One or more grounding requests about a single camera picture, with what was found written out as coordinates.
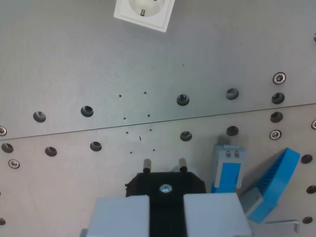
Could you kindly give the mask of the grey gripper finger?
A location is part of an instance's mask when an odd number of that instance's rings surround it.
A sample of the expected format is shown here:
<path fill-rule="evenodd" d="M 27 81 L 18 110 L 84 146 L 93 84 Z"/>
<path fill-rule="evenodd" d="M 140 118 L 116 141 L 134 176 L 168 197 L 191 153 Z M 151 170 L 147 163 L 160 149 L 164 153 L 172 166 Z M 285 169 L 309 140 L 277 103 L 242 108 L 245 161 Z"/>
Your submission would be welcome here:
<path fill-rule="evenodd" d="M 189 237 L 251 237 L 236 193 L 185 194 L 184 212 Z"/>
<path fill-rule="evenodd" d="M 148 237 L 150 198 L 142 195 L 97 199 L 86 235 L 88 237 Z"/>

